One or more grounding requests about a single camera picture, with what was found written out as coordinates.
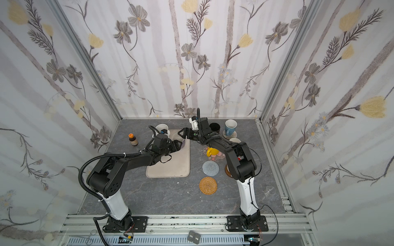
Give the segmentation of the white speckled mug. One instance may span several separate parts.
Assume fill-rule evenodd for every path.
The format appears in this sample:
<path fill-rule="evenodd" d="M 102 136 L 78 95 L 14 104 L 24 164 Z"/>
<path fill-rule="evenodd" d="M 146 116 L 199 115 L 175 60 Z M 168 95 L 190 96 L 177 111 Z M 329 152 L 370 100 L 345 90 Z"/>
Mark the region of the white speckled mug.
<path fill-rule="evenodd" d="M 168 129 L 169 130 L 169 128 L 166 124 L 159 124 L 156 127 L 154 127 L 152 137 L 155 137 L 156 135 L 160 134 L 161 129 Z"/>

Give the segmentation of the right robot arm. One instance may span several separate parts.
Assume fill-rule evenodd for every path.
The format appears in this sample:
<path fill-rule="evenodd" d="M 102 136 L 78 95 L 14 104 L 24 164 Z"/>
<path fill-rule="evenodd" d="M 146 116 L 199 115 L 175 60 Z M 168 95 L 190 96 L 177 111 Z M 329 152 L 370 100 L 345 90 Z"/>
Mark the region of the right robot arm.
<path fill-rule="evenodd" d="M 207 118 L 193 116 L 189 122 L 191 128 L 183 128 L 178 135 L 183 139 L 194 140 L 223 153 L 233 179 L 237 181 L 241 204 L 240 217 L 242 227 L 250 231 L 260 221 L 261 209 L 258 207 L 254 192 L 254 177 L 257 164 L 251 149 L 245 142 L 235 143 L 211 130 Z"/>

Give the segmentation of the grey-blue woven round coaster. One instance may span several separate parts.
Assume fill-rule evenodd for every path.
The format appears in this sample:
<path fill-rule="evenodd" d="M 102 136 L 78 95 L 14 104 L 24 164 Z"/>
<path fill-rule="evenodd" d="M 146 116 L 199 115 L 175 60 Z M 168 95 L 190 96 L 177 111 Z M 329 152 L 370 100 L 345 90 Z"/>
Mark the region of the grey-blue woven round coaster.
<path fill-rule="evenodd" d="M 219 168 L 219 165 L 216 162 L 214 162 L 214 161 L 206 161 L 202 165 L 202 170 L 203 170 L 203 172 L 206 175 L 208 175 L 210 177 L 213 177 L 213 176 L 216 176 L 219 173 L 220 168 Z"/>

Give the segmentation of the black cup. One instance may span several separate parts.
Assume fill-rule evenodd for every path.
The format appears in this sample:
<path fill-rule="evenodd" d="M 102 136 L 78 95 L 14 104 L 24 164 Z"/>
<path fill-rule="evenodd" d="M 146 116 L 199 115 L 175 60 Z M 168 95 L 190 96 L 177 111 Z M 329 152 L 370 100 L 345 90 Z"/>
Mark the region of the black cup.
<path fill-rule="evenodd" d="M 209 127 L 213 132 L 220 133 L 221 126 L 218 123 L 211 123 Z"/>

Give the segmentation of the pink flower silicone coaster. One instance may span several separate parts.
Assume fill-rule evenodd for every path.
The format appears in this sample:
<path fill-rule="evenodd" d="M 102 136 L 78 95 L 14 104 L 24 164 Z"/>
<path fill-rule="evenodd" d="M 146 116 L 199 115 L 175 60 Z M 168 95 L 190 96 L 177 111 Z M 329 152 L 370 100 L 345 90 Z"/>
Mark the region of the pink flower silicone coaster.
<path fill-rule="evenodd" d="M 225 154 L 220 152 L 219 150 L 211 147 L 206 147 L 203 150 L 203 153 L 208 157 L 210 161 L 217 161 L 217 160 L 222 160 L 225 158 Z"/>

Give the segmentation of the beige plastic tray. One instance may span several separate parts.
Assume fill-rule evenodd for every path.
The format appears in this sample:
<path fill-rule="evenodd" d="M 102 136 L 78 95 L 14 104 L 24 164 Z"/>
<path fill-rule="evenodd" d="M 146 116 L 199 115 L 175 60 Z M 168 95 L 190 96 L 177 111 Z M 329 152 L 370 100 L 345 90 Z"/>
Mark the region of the beige plastic tray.
<path fill-rule="evenodd" d="M 146 168 L 148 178 L 183 178 L 190 173 L 190 140 L 182 140 L 181 149 L 162 158 L 166 163 L 158 162 Z"/>

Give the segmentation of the lavender white cup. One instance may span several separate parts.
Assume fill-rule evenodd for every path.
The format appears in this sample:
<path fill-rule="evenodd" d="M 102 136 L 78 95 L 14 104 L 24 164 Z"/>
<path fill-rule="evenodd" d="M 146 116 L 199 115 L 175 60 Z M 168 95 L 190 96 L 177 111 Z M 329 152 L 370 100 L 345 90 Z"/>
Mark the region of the lavender white cup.
<path fill-rule="evenodd" d="M 184 141 L 185 141 L 185 139 L 184 139 L 183 137 L 179 136 L 177 132 L 175 132 L 175 133 L 172 135 L 171 140 L 172 140 L 172 141 L 177 140 L 177 141 L 181 142 L 182 144 L 184 144 Z"/>

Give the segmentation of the yellow cup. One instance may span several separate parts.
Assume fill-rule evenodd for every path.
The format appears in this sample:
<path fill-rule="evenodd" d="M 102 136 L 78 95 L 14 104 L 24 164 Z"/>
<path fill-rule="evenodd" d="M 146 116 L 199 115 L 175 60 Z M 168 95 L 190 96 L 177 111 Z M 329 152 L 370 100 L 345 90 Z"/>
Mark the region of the yellow cup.
<path fill-rule="evenodd" d="M 219 154 L 219 152 L 220 152 L 219 150 L 209 147 L 207 149 L 206 155 L 207 157 L 216 157 Z"/>

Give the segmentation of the blue floral mug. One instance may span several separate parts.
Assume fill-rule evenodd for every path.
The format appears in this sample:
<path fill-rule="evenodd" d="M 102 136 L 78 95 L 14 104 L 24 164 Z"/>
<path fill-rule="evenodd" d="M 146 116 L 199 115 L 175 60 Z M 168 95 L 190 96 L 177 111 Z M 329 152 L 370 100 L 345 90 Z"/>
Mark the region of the blue floral mug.
<path fill-rule="evenodd" d="M 231 135 L 230 131 L 233 132 L 236 130 L 238 123 L 235 120 L 227 120 L 225 122 L 225 130 L 227 131 L 227 135 Z"/>

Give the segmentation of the multicolour woven round coaster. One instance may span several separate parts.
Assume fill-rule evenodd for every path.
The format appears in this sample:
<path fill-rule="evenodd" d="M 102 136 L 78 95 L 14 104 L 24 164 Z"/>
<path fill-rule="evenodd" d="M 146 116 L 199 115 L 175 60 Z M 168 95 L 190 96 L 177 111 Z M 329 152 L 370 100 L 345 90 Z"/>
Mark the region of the multicolour woven round coaster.
<path fill-rule="evenodd" d="M 226 139 L 228 139 L 228 140 L 230 140 L 230 139 L 232 139 L 232 138 L 237 138 L 237 137 L 238 137 L 238 134 L 237 134 L 236 131 L 233 131 L 233 132 L 230 131 L 231 135 L 227 135 L 226 133 L 227 133 L 227 131 L 224 130 L 224 131 L 222 132 L 222 135 L 223 135 L 224 138 L 226 138 Z"/>

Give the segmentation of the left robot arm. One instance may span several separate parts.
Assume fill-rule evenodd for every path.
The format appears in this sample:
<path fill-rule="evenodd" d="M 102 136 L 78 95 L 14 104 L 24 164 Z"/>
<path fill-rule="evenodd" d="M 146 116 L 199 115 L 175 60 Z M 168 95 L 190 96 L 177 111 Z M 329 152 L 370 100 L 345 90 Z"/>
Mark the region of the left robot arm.
<path fill-rule="evenodd" d="M 106 225 L 99 228 L 100 232 L 126 233 L 130 232 L 135 225 L 131 211 L 120 192 L 126 172 L 162 163 L 163 156 L 170 157 L 171 153 L 179 151 L 181 146 L 181 141 L 171 140 L 165 134 L 158 134 L 138 153 L 107 152 L 92 158 L 83 165 L 83 168 L 86 168 L 92 162 L 97 161 L 85 180 L 83 175 L 79 174 L 79 182 L 84 190 L 99 199 L 106 210 L 106 215 L 93 219 L 95 224 L 98 224 L 99 220 L 107 219 Z"/>

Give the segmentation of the rattan wicker round coaster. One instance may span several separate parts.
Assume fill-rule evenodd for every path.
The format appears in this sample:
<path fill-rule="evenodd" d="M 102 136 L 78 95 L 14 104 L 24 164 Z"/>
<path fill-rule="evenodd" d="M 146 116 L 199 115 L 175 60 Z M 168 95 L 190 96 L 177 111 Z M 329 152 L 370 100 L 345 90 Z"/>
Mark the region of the rattan wicker round coaster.
<path fill-rule="evenodd" d="M 199 189 L 205 195 L 213 195 L 217 191 L 218 185 L 214 178 L 204 177 L 200 180 Z"/>

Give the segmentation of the glossy brown round coaster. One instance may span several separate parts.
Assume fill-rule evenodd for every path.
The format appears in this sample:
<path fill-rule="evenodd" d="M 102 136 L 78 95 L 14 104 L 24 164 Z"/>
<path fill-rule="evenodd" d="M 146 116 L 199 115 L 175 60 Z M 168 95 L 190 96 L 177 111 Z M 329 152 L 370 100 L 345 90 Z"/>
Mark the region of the glossy brown round coaster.
<path fill-rule="evenodd" d="M 225 173 L 226 173 L 226 175 L 227 175 L 228 177 L 232 178 L 232 175 L 231 175 L 231 173 L 230 173 L 230 171 L 229 171 L 228 165 L 225 166 Z"/>

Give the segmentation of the plain white mug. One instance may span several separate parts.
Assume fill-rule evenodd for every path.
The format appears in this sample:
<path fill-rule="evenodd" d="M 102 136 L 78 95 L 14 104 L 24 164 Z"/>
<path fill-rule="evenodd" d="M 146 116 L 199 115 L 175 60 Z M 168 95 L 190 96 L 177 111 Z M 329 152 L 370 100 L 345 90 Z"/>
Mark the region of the plain white mug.
<path fill-rule="evenodd" d="M 234 142 L 234 143 L 241 143 L 241 142 L 242 142 L 242 141 L 241 141 L 240 139 L 238 139 L 238 138 L 231 138 L 230 141 L 231 141 L 231 142 Z"/>

